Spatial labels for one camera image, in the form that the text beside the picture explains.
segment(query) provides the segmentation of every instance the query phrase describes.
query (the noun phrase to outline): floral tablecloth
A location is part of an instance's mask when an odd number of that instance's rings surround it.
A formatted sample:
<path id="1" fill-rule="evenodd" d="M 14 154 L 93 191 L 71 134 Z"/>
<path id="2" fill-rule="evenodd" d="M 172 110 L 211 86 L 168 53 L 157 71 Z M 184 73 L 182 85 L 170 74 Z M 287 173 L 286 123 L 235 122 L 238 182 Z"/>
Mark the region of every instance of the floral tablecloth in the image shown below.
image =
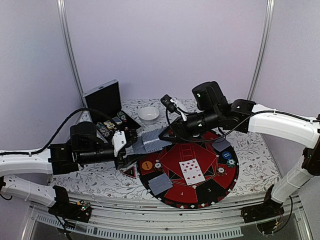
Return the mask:
<path id="1" fill-rule="evenodd" d="M 180 100 L 189 112 L 197 109 L 197 104 L 191 99 Z M 153 125 L 144 125 L 138 118 L 138 110 L 153 106 L 160 110 L 160 116 Z M 158 99 L 123 100 L 122 110 L 138 122 L 145 132 L 156 128 L 166 127 L 165 107 Z M 170 120 L 178 115 L 170 114 Z M 87 112 L 84 112 L 80 121 L 90 121 Z M 266 143 L 260 134 L 244 134 L 237 131 L 227 136 L 239 160 L 239 177 L 232 192 L 227 195 L 243 196 L 265 192 L 268 187 L 279 181 L 280 176 Z M 155 200 L 142 185 L 139 177 L 128 177 L 122 170 L 116 170 L 113 162 L 95 163 L 84 166 L 78 172 L 52 177 L 50 185 L 58 185 L 67 191 L 78 194 L 90 194 L 100 197 L 113 197 L 137 200 Z"/>

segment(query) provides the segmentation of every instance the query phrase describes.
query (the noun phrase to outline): perforated metal strip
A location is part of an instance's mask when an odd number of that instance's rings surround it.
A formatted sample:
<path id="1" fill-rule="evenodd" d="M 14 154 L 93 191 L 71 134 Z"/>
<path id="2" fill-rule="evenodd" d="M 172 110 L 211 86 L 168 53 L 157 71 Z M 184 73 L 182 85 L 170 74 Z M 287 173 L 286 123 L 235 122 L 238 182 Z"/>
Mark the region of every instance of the perforated metal strip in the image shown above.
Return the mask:
<path id="1" fill-rule="evenodd" d="M 36 220 L 53 227 L 62 228 L 54 216 L 37 213 Z M 85 228 L 81 226 L 81 229 L 83 231 L 78 231 L 76 228 L 73 232 L 108 240 L 224 240 L 243 236 L 240 227 L 201 233 L 139 233 L 111 230 L 90 225 Z"/>

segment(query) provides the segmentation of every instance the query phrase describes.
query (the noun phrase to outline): white bowl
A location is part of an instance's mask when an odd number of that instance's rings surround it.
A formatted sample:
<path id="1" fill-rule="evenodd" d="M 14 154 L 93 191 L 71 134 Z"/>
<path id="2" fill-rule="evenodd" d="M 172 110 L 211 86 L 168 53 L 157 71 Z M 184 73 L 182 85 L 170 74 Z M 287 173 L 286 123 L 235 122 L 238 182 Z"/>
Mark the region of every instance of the white bowl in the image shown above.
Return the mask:
<path id="1" fill-rule="evenodd" d="M 138 111 L 138 117 L 144 124 L 154 124 L 159 115 L 159 110 L 153 106 L 146 106 Z"/>

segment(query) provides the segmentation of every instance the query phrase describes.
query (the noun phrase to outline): round poker mat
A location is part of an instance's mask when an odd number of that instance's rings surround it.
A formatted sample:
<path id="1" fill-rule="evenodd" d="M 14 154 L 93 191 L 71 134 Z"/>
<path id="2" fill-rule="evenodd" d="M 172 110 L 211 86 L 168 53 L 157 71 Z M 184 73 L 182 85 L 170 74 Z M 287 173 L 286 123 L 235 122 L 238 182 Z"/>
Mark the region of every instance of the round poker mat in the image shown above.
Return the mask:
<path id="1" fill-rule="evenodd" d="M 211 132 L 202 137 L 206 140 L 217 138 Z M 177 143 L 165 147 L 161 152 L 150 153 L 137 163 L 142 184 L 155 198 L 175 208 L 199 209 L 221 201 L 237 182 L 239 162 L 232 146 L 219 152 L 212 147 L 212 143 Z M 187 185 L 179 162 L 193 159 L 197 160 L 205 181 Z M 227 165 L 229 159 L 234 160 L 234 167 Z M 173 187 L 154 195 L 149 181 L 163 173 L 171 180 Z"/>

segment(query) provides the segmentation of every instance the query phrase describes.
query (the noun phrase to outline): deck of cards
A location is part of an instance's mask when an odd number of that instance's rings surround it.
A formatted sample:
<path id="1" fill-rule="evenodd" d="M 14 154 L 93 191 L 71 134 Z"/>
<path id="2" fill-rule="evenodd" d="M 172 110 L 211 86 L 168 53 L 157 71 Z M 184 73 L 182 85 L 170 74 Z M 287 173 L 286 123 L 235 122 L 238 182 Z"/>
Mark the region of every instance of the deck of cards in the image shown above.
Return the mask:
<path id="1" fill-rule="evenodd" d="M 179 164 L 184 180 L 188 186 L 198 184 L 206 180 L 197 159 L 180 161 Z"/>

